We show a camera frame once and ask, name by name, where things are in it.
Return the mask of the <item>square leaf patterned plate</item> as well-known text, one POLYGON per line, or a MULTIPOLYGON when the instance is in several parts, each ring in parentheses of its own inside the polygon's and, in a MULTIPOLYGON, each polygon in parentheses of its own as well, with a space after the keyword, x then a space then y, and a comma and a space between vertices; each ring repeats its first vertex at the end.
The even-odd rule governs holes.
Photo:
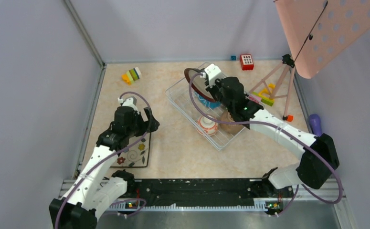
POLYGON ((143 138, 133 137, 130 139, 129 143, 132 144, 138 139, 140 141, 125 152, 121 153, 111 167, 142 168, 148 166, 151 133, 147 133, 143 138))

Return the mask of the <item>brown flower glazed bowl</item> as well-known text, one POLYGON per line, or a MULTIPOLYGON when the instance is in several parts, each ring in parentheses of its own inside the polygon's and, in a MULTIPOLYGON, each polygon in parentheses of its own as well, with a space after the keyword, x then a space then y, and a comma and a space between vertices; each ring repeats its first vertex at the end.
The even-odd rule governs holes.
POLYGON ((225 131, 225 132, 227 132, 227 133, 229 133, 231 135, 238 134, 244 128, 243 125, 228 124, 228 123, 233 123, 234 122, 234 120, 232 119, 232 117, 231 117, 231 115, 230 115, 230 113, 228 111, 224 111, 222 113, 222 115, 220 116, 220 121, 226 122, 226 123, 225 124, 224 123, 220 123, 219 124, 219 127, 223 131, 225 131))

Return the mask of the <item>orange patterned white bowl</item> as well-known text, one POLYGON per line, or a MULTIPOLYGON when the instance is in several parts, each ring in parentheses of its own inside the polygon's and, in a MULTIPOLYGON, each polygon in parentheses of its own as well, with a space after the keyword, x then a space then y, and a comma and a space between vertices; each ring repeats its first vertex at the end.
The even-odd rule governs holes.
POLYGON ((198 127, 196 128, 196 130, 201 135, 212 136, 216 134, 219 130, 219 124, 205 116, 199 117, 199 119, 197 120, 197 125, 198 127))

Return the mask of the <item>red rimmed round plate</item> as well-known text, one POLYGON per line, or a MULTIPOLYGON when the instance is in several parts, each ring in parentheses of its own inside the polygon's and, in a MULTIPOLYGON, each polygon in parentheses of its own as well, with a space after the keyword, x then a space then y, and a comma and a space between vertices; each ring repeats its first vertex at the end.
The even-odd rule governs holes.
MULTIPOLYGON (((191 78, 196 75, 197 73, 204 73, 204 68, 197 69, 197 68, 186 68, 184 70, 185 79, 190 82, 191 78)), ((206 90, 205 79, 201 76, 197 76, 192 83, 193 90, 197 92, 201 97, 209 102, 216 102, 211 94, 206 90)))

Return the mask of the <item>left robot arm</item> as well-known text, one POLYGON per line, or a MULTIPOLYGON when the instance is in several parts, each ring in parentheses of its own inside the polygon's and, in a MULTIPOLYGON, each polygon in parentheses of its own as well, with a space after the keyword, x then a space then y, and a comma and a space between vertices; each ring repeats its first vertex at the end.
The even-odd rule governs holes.
POLYGON ((134 146, 137 141, 159 127, 150 107, 145 107, 147 120, 134 105, 122 105, 115 111, 115 118, 99 137, 91 158, 74 184, 61 198, 55 198, 49 205, 49 212, 55 229, 94 229, 100 217, 120 197, 135 193, 135 184, 127 178, 112 177, 103 186, 100 183, 108 169, 120 154, 134 146))

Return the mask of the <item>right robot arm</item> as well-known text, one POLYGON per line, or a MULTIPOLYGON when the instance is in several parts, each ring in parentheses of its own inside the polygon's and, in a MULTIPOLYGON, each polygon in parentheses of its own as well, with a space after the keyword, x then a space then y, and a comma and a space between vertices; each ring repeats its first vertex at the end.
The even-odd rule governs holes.
POLYGON ((304 185, 320 189, 339 166, 338 155, 331 136, 303 132, 273 116, 262 105, 250 100, 244 86, 236 77, 215 81, 198 76, 202 81, 203 97, 220 102, 238 125, 273 139, 293 153, 298 163, 274 168, 265 175, 263 192, 276 196, 282 188, 304 185))

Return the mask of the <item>teal polka dot plate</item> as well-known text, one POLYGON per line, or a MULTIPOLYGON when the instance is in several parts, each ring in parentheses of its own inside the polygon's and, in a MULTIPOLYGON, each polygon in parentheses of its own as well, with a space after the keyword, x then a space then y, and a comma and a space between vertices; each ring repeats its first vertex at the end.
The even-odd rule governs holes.
POLYGON ((204 105, 205 107, 208 107, 210 109, 215 109, 221 106, 220 102, 210 102, 203 98, 201 95, 199 95, 197 92, 194 92, 196 98, 199 100, 199 102, 204 105))

